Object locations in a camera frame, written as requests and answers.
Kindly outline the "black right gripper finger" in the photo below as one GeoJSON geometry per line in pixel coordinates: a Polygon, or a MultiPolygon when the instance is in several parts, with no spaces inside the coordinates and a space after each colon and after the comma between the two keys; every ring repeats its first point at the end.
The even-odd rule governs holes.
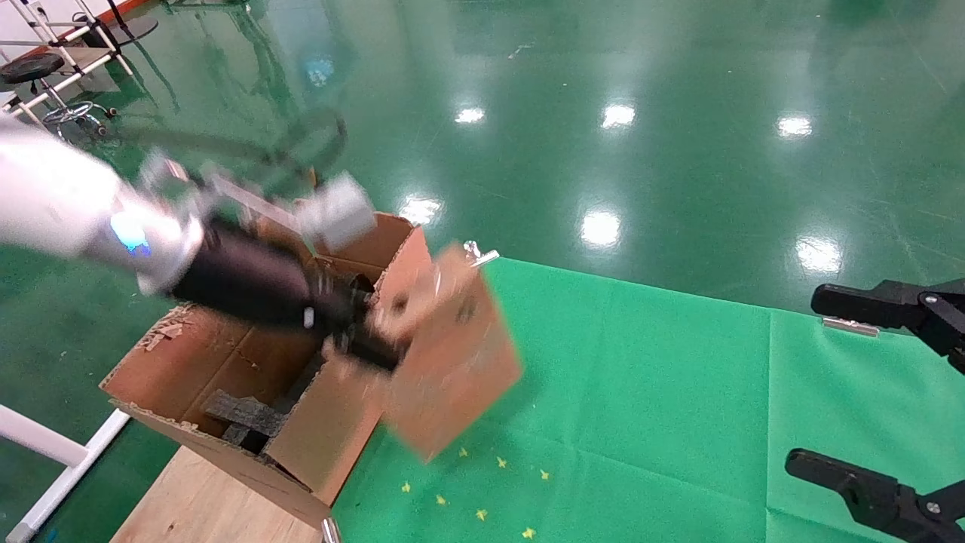
{"type": "Polygon", "coordinates": [[[920,494],[882,472],[793,448],[787,474],[836,492],[854,521],[905,542],[963,542],[964,481],[920,494]]]}
{"type": "Polygon", "coordinates": [[[930,286],[882,281],[869,290],[825,283],[814,290],[810,308],[823,317],[906,329],[964,373],[962,279],[930,286]]]}

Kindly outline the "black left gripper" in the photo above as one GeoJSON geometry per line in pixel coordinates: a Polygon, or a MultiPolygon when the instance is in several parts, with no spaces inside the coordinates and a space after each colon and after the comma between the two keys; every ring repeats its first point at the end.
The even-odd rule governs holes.
{"type": "Polygon", "coordinates": [[[251,324],[307,331],[337,354],[395,372],[407,346],[364,330],[366,292],[337,271],[304,264],[223,219],[204,226],[199,250],[170,296],[251,324]]]}

